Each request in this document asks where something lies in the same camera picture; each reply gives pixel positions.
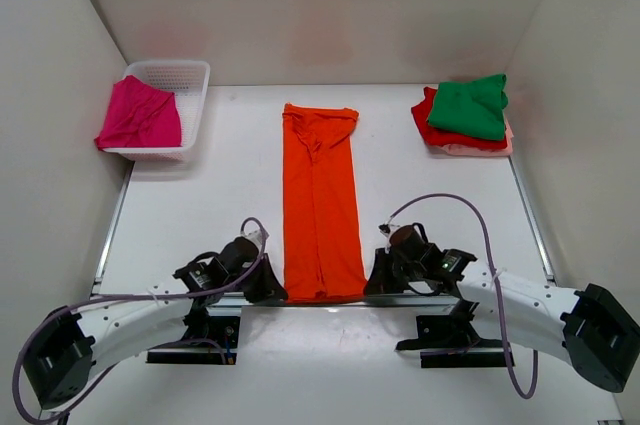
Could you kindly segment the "orange t-shirt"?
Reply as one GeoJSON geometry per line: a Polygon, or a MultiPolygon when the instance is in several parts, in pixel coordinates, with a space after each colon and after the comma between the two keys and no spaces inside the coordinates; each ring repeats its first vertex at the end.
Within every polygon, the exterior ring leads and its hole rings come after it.
{"type": "Polygon", "coordinates": [[[290,302],[356,301],[366,285],[353,109],[288,103],[283,125],[284,287],[290,302]]]}

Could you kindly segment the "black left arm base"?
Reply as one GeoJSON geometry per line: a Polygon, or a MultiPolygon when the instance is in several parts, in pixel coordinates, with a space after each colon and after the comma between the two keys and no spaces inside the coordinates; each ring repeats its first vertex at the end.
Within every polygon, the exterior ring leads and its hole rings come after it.
{"type": "Polygon", "coordinates": [[[241,310],[201,309],[186,319],[187,329],[177,342],[149,350],[147,364],[219,365],[237,363],[241,310]]]}

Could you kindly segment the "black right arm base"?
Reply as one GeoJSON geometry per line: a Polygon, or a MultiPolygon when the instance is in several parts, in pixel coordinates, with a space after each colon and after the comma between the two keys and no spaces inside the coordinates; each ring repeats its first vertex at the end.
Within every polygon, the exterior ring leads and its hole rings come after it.
{"type": "Polygon", "coordinates": [[[485,338],[474,328],[476,308],[460,301],[446,314],[418,315],[417,336],[399,341],[395,351],[418,352],[422,369],[506,368],[501,340],[485,338]]]}

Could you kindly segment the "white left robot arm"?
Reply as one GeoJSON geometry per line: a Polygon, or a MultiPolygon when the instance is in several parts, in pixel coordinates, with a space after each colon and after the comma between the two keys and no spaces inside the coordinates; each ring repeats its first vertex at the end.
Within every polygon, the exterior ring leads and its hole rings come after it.
{"type": "Polygon", "coordinates": [[[219,252],[197,255],[145,294],[52,312],[22,362],[39,405],[61,407],[97,374],[158,346],[209,347],[225,354],[236,346],[226,332],[236,323],[208,309],[228,292],[251,304],[288,298],[259,242],[239,236],[219,252]]]}

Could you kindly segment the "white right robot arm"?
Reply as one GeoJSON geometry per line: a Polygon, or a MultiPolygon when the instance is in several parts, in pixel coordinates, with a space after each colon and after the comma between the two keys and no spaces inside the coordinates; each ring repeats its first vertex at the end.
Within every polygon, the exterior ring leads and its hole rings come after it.
{"type": "Polygon", "coordinates": [[[364,295],[382,296],[428,286],[424,297],[449,296],[449,312],[417,317],[417,335],[397,343],[418,351],[434,368],[505,366],[510,357],[483,360],[475,348],[516,344],[568,363],[592,385],[624,390],[639,358],[639,325],[605,288],[542,285],[495,272],[471,253],[441,250],[419,223],[380,227],[387,243],[375,252],[364,295]]]}

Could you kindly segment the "pink folded t-shirt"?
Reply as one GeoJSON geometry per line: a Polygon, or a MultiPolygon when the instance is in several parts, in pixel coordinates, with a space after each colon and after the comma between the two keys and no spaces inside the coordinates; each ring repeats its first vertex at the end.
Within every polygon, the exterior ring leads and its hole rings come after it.
{"type": "Polygon", "coordinates": [[[440,147],[442,151],[452,156],[463,157],[508,157],[513,152],[514,134],[508,121],[505,121],[504,138],[500,141],[463,137],[461,143],[446,144],[440,147]]]}

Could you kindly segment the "red folded t-shirt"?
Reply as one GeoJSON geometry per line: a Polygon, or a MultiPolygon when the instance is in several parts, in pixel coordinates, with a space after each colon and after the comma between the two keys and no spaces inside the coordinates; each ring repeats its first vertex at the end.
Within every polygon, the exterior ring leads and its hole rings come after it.
{"type": "Polygon", "coordinates": [[[470,137],[456,132],[450,132],[435,128],[428,124],[428,116],[432,110],[433,100],[437,90],[424,87],[424,98],[420,103],[411,108],[414,123],[423,141],[430,147],[439,148],[446,144],[461,143],[463,137],[470,137]]]}

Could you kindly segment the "green folded t-shirt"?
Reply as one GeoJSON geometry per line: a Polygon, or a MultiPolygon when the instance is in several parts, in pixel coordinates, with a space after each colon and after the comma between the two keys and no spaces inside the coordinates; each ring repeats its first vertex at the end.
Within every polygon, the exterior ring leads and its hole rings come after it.
{"type": "Polygon", "coordinates": [[[506,135],[506,74],[468,82],[441,82],[427,123],[437,129],[475,139],[501,141],[506,135]]]}

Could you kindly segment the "white plastic basket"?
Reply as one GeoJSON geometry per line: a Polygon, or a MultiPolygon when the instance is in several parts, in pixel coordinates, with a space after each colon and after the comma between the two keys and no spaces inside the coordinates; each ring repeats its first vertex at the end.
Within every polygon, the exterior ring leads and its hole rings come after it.
{"type": "Polygon", "coordinates": [[[210,65],[198,60],[156,59],[133,62],[123,77],[134,76],[155,89],[172,92],[181,125],[176,147],[111,147],[106,153],[131,161],[188,161],[194,150],[210,78],[210,65]]]}

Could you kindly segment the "magenta t-shirt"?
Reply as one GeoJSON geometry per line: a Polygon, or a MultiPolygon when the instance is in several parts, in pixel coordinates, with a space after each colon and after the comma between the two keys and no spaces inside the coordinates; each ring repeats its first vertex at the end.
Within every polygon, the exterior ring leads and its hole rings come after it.
{"type": "Polygon", "coordinates": [[[99,150],[179,147],[182,129],[175,94],[127,75],[112,87],[104,123],[94,143],[99,150]]]}

